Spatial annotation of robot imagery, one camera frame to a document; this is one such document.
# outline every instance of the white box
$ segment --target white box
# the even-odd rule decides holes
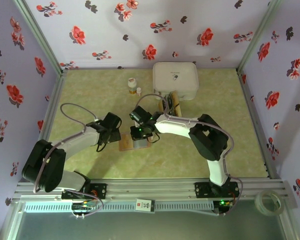
[[[165,96],[176,91],[180,101],[194,99],[199,89],[197,67],[192,62],[157,62],[152,79],[153,93]]]

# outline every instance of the gray cable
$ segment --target gray cable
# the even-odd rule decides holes
[[[72,120],[72,121],[74,121],[74,122],[76,122],[76,123],[81,124],[81,125],[83,126],[83,131],[78,132],[78,133],[76,133],[76,134],[74,134],[74,135],[71,135],[71,136],[69,136],[69,137],[67,137],[67,138],[65,138],[65,139],[63,139],[63,140],[61,140],[60,142],[58,142],[56,145],[54,145],[54,146],[48,151],[48,153],[47,153],[47,154],[45,155],[45,157],[44,157],[44,160],[43,160],[43,162],[42,162],[42,165],[41,165],[41,167],[40,167],[40,170],[39,170],[38,175],[37,175],[37,177],[36,177],[36,179],[35,179],[35,182],[34,182],[33,192],[34,192],[35,194],[40,190],[40,188],[38,188],[39,181],[40,181],[40,178],[41,178],[41,176],[42,176],[42,173],[43,173],[43,171],[44,171],[44,169],[45,169],[45,166],[47,165],[47,161],[48,161],[48,159],[49,159],[51,153],[52,153],[57,147],[59,147],[61,144],[66,143],[66,142],[68,142],[68,141],[71,140],[71,139],[74,139],[74,138],[76,138],[76,137],[81,136],[81,135],[84,134],[84,133],[86,132],[86,130],[87,130],[87,126],[86,126],[83,122],[78,121],[78,120],[76,120],[76,119],[74,119],[74,118],[68,116],[67,114],[65,114],[65,112],[64,112],[63,109],[62,109],[64,105],[73,105],[73,106],[77,106],[77,107],[79,107],[79,108],[82,108],[82,109],[86,110],[87,112],[91,113],[91,114],[93,115],[95,121],[98,120],[97,116],[96,116],[93,112],[91,112],[90,110],[86,109],[86,108],[83,107],[83,106],[77,105],[77,104],[75,104],[75,103],[70,103],[70,102],[66,102],[66,103],[63,103],[63,104],[60,105],[60,111],[61,111],[61,113],[62,113],[66,118],[68,118],[68,119],[70,119],[70,120]]]
[[[234,180],[237,180],[240,182],[241,184],[241,191],[239,193],[239,196],[238,198],[236,199],[234,205],[229,209],[229,211],[226,213],[226,214],[229,214],[233,209],[234,207],[237,205],[237,202],[239,201],[240,197],[241,197],[241,194],[242,194],[242,190],[244,189],[244,183],[242,182],[241,179],[237,178],[237,177],[234,177],[234,176],[230,176],[230,174],[227,172],[227,167],[226,167],[226,156],[234,149],[235,147],[235,141],[233,139],[233,137],[225,130],[223,130],[222,128],[218,127],[218,126],[215,126],[213,124],[210,124],[210,123],[206,123],[206,122],[201,122],[201,121],[195,121],[195,120],[192,120],[190,118],[185,118],[185,117],[174,117],[174,116],[170,116],[167,114],[167,110],[168,110],[168,101],[161,95],[158,95],[158,94],[155,94],[155,93],[150,93],[150,94],[146,94],[144,96],[142,96],[138,102],[136,103],[135,107],[137,107],[140,103],[140,101],[145,98],[145,97],[148,97],[148,96],[156,96],[156,97],[159,97],[161,98],[164,103],[165,103],[165,109],[163,111],[163,114],[166,118],[169,119],[175,119],[175,120],[184,120],[186,123],[193,123],[193,124],[201,124],[203,126],[208,126],[208,127],[211,127],[211,128],[214,128],[216,130],[219,130],[220,132],[224,133],[225,135],[227,135],[227,137],[229,138],[230,142],[231,142],[231,147],[225,152],[225,154],[223,155],[222,157],[222,160],[223,160],[223,170],[225,172],[225,175],[231,179],[234,179]]]

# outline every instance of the label sticker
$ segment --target label sticker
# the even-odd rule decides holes
[[[135,201],[135,210],[139,212],[154,212],[155,211],[155,201],[154,200],[145,200],[137,199]]]

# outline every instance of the green floor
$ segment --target green floor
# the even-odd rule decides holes
[[[264,162],[235,69],[198,69],[199,90],[194,100],[180,102],[183,117],[210,115],[235,141],[234,150],[226,159],[228,172],[237,177],[266,177]],[[152,69],[70,70],[59,105],[82,105],[98,117],[108,112],[122,119],[120,132],[129,132],[134,123],[129,113],[139,97],[130,95],[128,78],[135,78],[142,94],[152,92]],[[145,98],[140,104],[154,113],[158,100]],[[93,118],[76,107],[66,106],[71,117],[84,123]],[[81,126],[57,111],[50,141],[60,140],[81,130]],[[74,155],[65,163],[65,170],[79,171],[97,178],[207,178],[207,161],[186,137],[161,134],[161,140],[150,148],[119,151],[117,142],[100,152],[92,146]]]

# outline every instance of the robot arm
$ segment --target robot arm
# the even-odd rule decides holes
[[[198,123],[185,121],[181,117],[169,119],[163,113],[156,112],[151,115],[142,107],[137,106],[130,117],[137,122],[139,127],[132,126],[131,136],[134,140],[145,139],[155,134],[176,134],[190,138],[196,149],[208,163],[210,171],[210,182],[217,187],[225,188],[230,181],[226,175],[221,159],[223,151],[227,148],[228,136],[212,127],[204,126]],[[209,116],[203,114],[199,118],[193,118],[194,121],[219,125]]]
[[[119,141],[121,136],[118,124],[121,124],[121,119],[109,112],[103,120],[88,123],[85,132],[68,141],[64,141],[58,147],[55,146],[60,141],[47,142],[43,139],[39,140],[34,145],[24,165],[22,176],[31,183],[35,183],[42,167],[43,159],[52,148],[55,148],[49,156],[49,161],[44,166],[38,187],[47,193],[61,185],[70,186],[70,189],[80,190],[86,184],[87,179],[84,176],[80,176],[80,174],[64,171],[65,161],[90,146],[97,145],[96,151],[101,152],[108,143]]]

